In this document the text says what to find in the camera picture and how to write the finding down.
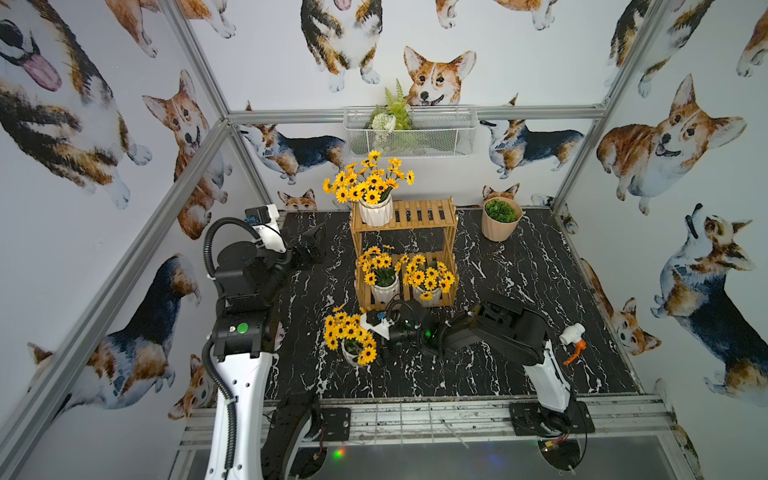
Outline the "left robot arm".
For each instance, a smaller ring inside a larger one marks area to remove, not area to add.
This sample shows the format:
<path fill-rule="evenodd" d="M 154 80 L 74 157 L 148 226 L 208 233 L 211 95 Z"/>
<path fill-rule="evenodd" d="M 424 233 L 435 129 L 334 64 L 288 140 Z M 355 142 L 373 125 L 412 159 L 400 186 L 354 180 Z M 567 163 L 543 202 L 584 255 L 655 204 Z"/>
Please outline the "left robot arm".
<path fill-rule="evenodd" d="M 204 237 L 203 261 L 218 298 L 216 320 L 201 358 L 218 388 L 209 479 L 287 479 L 301 442 L 322 433 L 318 396 L 291 394 L 264 414 L 269 371 L 276 356 L 277 301 L 289 277 L 326 257 L 320 223 L 293 246 L 268 249 L 255 226 L 225 217 Z"/>

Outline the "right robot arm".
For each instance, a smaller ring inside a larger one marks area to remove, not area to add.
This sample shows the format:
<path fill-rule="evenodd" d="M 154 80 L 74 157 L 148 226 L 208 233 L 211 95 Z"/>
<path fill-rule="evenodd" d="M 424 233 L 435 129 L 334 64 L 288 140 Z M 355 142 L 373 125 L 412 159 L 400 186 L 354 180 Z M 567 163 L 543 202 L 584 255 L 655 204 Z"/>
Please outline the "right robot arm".
<path fill-rule="evenodd" d="M 389 352 L 412 343 L 439 361 L 475 343 L 523 367 L 538 404 L 512 416 L 513 426 L 543 438 L 564 438 L 576 430 L 576 401 L 556 361 L 548 325 L 539 312 L 493 292 L 449 322 L 439 322 L 416 300 L 396 295 L 382 310 L 363 315 L 363 327 L 384 340 Z"/>

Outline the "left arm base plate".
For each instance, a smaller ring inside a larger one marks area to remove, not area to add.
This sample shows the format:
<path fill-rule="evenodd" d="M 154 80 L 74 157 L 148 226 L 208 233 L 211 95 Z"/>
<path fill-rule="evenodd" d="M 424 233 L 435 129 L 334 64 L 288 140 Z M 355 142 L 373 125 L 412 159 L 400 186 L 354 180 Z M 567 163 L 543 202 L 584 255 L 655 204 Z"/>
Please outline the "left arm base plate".
<path fill-rule="evenodd" d="M 351 415 L 350 408 L 322 407 L 314 410 L 308 438 L 317 442 L 347 441 L 350 437 Z"/>

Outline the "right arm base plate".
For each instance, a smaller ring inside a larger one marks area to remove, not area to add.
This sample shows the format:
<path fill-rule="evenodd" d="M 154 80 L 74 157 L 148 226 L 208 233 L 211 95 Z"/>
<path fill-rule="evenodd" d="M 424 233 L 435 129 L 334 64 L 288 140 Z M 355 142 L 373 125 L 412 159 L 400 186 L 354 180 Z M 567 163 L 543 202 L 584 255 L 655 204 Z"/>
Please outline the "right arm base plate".
<path fill-rule="evenodd" d="M 571 400 L 564 413 L 555 412 L 538 402 L 509 405 L 513 430 L 518 436 L 555 439 L 566 434 L 593 434 L 596 429 L 587 405 Z"/>

